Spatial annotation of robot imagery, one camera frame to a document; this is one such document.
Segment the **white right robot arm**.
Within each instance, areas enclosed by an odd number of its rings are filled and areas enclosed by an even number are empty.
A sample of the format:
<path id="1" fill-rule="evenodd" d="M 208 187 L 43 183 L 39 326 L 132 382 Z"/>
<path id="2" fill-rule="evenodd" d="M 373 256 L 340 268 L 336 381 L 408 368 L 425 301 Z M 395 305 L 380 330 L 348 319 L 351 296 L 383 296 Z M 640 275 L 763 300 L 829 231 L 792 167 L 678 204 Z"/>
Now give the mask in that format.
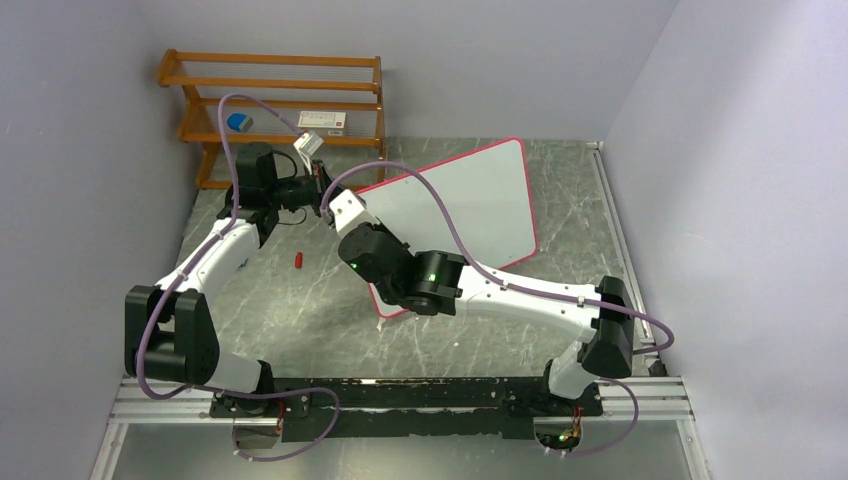
<path id="1" fill-rule="evenodd" d="M 458 254 L 412 253 L 384 226 L 367 222 L 340 238 L 341 260 L 387 305 L 423 316 L 493 316 L 563 332 L 570 343 L 551 361 L 539 389 L 550 413 L 565 413 L 597 379 L 626 379 L 633 373 L 632 302 L 617 277 L 568 285 L 475 269 Z"/>

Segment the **pink framed whiteboard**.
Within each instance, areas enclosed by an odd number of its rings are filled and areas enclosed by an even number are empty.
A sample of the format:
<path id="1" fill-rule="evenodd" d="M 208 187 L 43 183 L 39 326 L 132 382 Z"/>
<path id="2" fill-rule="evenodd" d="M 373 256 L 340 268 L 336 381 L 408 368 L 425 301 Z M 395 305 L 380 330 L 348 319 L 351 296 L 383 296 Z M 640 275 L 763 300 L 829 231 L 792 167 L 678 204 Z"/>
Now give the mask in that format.
<path id="1" fill-rule="evenodd" d="M 504 139 L 423 167 L 420 173 L 439 194 L 463 244 L 478 262 L 503 269 L 537 254 L 522 140 Z M 435 201 L 412 176 L 386 180 L 358 195 L 413 253 L 460 252 Z"/>

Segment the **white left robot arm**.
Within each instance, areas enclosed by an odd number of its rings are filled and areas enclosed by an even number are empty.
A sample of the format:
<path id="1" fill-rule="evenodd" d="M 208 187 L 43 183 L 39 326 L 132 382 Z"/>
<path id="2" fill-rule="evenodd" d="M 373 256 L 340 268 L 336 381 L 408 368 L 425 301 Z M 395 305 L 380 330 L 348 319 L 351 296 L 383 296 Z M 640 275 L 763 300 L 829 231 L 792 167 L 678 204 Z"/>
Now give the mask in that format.
<path id="1" fill-rule="evenodd" d="M 320 160 L 278 176 L 279 154 L 267 143 L 242 145 L 230 164 L 237 183 L 227 190 L 207 237 L 156 284 L 128 292 L 124 362 L 129 375 L 236 392 L 237 403 L 254 416 L 273 409 L 277 388 L 268 365 L 222 349 L 210 305 L 266 243 L 281 212 L 317 212 L 323 195 L 336 192 Z"/>

